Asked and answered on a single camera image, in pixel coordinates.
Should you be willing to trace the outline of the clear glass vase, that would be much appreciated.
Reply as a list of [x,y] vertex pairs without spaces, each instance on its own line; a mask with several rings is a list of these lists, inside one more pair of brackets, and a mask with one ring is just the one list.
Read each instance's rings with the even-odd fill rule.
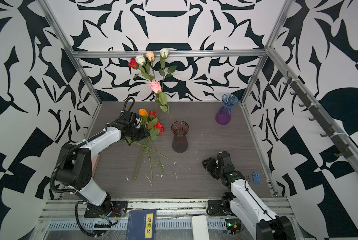
[[157,96],[154,96],[154,102],[155,102],[155,109],[156,115],[158,117],[158,120],[162,123],[166,122],[168,120],[168,115],[166,112],[164,112],[161,109],[161,104],[159,103]]

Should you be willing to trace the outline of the pink rose stem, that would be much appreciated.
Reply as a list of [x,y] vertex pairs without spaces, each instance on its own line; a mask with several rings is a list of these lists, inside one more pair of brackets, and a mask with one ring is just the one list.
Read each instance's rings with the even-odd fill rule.
[[162,86],[159,81],[154,81],[149,83],[149,87],[154,93],[155,101],[160,105],[160,109],[168,115],[168,118],[171,120],[174,125],[174,129],[178,131],[176,123],[173,121],[169,113],[168,97],[167,94],[162,91]]

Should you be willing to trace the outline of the dark purple glass vase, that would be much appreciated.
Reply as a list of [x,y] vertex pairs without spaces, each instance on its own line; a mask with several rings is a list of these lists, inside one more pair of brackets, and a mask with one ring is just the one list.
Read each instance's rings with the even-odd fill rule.
[[176,121],[171,125],[173,133],[172,149],[176,153],[184,153],[188,149],[187,134],[189,130],[189,125],[184,121]]

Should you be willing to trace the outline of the red rose stem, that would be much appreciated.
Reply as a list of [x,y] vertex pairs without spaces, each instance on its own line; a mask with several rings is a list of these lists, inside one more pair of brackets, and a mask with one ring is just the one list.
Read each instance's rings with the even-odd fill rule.
[[129,61],[128,66],[129,66],[131,69],[133,69],[133,70],[139,70],[138,67],[137,67],[137,63],[136,63],[135,58],[132,58],[132,59]]

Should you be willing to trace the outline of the white rose stem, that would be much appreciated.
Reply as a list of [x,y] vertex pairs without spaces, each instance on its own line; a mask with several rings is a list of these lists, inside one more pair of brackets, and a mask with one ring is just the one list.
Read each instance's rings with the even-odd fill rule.
[[137,67],[140,70],[141,75],[144,79],[150,81],[150,76],[152,75],[150,67],[146,65],[146,54],[138,55],[136,58]]
[[160,85],[161,85],[161,90],[164,90],[164,81],[167,78],[172,77],[172,74],[176,71],[177,66],[176,65],[171,65],[168,67],[168,70],[166,71],[166,60],[169,57],[169,49],[167,48],[163,48],[160,50],[160,67],[158,69],[159,74],[162,76],[162,80],[160,81]]

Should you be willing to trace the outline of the peach rose stem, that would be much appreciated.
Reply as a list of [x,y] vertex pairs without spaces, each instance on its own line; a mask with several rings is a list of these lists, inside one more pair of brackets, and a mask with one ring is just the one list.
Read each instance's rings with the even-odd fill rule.
[[150,67],[150,71],[152,73],[152,75],[150,76],[149,87],[152,92],[157,95],[161,92],[161,85],[159,81],[156,80],[155,71],[153,69],[153,62],[155,61],[155,56],[152,51],[146,53],[146,60],[146,65]]

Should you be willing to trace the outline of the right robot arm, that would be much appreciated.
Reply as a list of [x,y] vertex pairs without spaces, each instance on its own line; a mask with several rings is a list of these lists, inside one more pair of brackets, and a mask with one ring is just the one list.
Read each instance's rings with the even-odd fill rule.
[[202,164],[229,190],[222,197],[224,212],[238,217],[255,240],[296,239],[291,221],[276,214],[258,197],[249,184],[251,180],[236,170],[228,152],[220,152],[216,159],[208,158]]

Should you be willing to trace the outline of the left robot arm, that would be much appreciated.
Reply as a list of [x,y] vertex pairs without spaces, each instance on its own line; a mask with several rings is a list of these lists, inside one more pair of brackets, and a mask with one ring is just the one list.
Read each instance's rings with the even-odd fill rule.
[[111,196],[93,179],[92,161],[110,145],[125,140],[129,144],[149,136],[142,117],[123,111],[118,119],[93,137],[73,145],[65,144],[50,177],[50,189],[54,193],[77,195],[90,209],[98,214],[108,214]]

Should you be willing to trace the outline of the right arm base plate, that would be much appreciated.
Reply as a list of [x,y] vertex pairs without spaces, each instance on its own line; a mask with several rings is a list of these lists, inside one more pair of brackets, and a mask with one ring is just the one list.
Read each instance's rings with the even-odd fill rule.
[[232,213],[224,206],[222,200],[208,200],[206,213],[211,216],[230,216]]

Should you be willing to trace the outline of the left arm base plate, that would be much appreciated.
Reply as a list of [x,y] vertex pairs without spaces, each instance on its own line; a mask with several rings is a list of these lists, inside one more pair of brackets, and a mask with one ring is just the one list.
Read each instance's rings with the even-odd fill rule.
[[109,218],[121,217],[127,212],[128,201],[111,201],[103,203],[100,207],[87,204],[85,218],[100,218],[105,214]]

